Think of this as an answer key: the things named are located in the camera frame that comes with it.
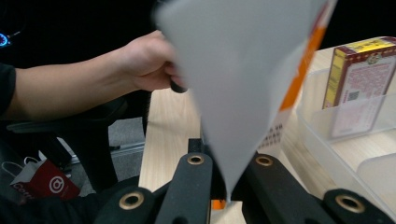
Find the wooden table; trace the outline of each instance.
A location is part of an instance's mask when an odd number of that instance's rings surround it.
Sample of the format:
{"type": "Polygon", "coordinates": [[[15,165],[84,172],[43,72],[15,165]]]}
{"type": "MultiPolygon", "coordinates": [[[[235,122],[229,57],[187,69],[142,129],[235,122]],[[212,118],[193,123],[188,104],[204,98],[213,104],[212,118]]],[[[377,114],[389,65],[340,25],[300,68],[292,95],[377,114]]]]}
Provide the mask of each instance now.
{"type": "MultiPolygon", "coordinates": [[[[309,71],[329,68],[331,58],[332,49],[317,51],[309,71]]],[[[187,153],[188,139],[199,136],[199,115],[190,94],[155,91],[148,116],[139,186],[154,191],[171,180],[180,157],[187,153]]],[[[300,143],[295,109],[285,128],[281,148],[279,159],[311,194],[321,198],[325,191],[336,188],[328,173],[300,143]]],[[[211,223],[245,223],[241,203],[232,203],[227,209],[216,211],[211,223]]]]}

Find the gray floor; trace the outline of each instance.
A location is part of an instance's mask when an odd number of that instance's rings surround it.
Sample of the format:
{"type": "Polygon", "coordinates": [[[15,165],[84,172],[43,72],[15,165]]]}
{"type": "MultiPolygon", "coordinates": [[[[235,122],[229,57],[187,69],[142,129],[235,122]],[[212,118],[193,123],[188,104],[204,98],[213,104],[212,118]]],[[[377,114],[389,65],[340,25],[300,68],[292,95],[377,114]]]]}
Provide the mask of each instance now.
{"type": "MultiPolygon", "coordinates": [[[[120,146],[112,151],[112,158],[119,180],[123,180],[140,173],[145,137],[143,135],[141,119],[117,120],[109,126],[109,143],[111,146],[120,146]]],[[[80,196],[93,193],[90,181],[76,157],[72,160],[70,179],[80,189],[80,196]]]]}

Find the transparent bin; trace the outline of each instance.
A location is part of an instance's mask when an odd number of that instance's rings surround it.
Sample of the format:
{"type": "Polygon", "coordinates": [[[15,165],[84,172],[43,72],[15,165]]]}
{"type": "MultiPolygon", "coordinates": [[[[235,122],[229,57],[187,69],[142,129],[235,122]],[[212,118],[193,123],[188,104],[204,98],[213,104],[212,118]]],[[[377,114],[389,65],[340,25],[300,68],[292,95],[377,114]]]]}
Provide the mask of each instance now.
{"type": "Polygon", "coordinates": [[[301,141],[339,188],[396,220],[396,81],[387,95],[323,110],[328,76],[324,69],[305,79],[296,110],[301,141]]]}

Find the product box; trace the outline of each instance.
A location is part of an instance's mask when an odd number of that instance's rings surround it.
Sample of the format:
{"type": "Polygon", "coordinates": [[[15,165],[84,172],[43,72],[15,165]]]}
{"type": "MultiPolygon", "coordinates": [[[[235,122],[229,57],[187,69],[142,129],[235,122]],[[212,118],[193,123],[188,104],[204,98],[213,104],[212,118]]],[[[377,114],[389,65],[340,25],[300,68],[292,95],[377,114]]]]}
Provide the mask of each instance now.
{"type": "Polygon", "coordinates": [[[395,37],[377,37],[334,49],[323,108],[359,103],[338,111],[333,120],[333,137],[371,129],[395,65],[395,37]],[[379,97],[378,101],[367,102],[375,97],[379,97]]]}

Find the shopping bag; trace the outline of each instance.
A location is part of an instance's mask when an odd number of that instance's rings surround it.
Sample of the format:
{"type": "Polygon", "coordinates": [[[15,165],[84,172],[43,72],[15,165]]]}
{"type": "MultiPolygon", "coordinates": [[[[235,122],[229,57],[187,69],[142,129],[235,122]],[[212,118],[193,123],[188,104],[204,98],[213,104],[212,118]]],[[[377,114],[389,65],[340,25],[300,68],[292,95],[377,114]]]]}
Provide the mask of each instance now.
{"type": "MultiPolygon", "coordinates": [[[[3,169],[5,163],[19,166],[5,161],[2,164],[3,169]]],[[[68,200],[79,195],[80,189],[48,160],[28,161],[20,168],[21,172],[15,175],[10,186],[26,199],[58,196],[61,200],[68,200]]]]}

